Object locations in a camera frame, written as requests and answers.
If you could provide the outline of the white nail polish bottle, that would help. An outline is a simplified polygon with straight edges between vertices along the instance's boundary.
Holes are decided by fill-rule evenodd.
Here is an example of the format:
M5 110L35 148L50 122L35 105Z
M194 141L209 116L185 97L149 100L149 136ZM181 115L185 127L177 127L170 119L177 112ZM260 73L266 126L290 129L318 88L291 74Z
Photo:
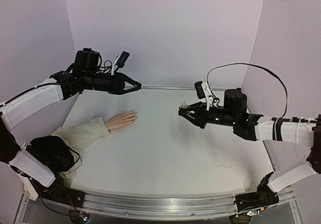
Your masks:
M187 108L189 108L189 107L190 107L190 106L183 101L179 108L180 108L180 109L187 109Z

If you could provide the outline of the mannequin hand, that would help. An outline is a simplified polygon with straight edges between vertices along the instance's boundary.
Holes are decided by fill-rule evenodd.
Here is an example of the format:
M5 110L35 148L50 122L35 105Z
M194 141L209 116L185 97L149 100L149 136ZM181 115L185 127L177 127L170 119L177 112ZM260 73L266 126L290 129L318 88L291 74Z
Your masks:
M129 111L124 114L113 116L105 123L105 125L109 131L114 131L133 124L137 120L137 117L136 112Z

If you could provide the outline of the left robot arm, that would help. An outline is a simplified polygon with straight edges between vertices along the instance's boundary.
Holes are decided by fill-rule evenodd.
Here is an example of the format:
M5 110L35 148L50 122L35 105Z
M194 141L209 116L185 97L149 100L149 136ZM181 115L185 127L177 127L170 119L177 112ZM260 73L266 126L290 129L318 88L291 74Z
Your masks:
M56 202L68 197L67 189L56 180L49 167L42 164L15 141L10 131L18 124L61 100L81 94L84 90L104 91L123 95L141 89L141 83L120 73L129 53L123 51L110 66L103 67L99 52L84 48L76 53L75 61L67 70L52 74L41 84L34 86L1 103L1 162L14 166L48 187L48 194Z

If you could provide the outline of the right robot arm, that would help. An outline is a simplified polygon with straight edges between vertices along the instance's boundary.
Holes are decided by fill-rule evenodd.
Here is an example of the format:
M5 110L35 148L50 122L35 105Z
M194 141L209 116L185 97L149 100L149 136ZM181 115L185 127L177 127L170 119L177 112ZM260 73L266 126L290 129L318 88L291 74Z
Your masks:
M201 101L182 103L178 114L204 129L206 124L232 127L233 133L248 141L277 141L305 145L310 153L291 167L272 173L268 189L276 193L306 177L320 174L320 118L272 118L247 111L247 96L239 88L224 92L223 106L212 106L213 96L198 90Z

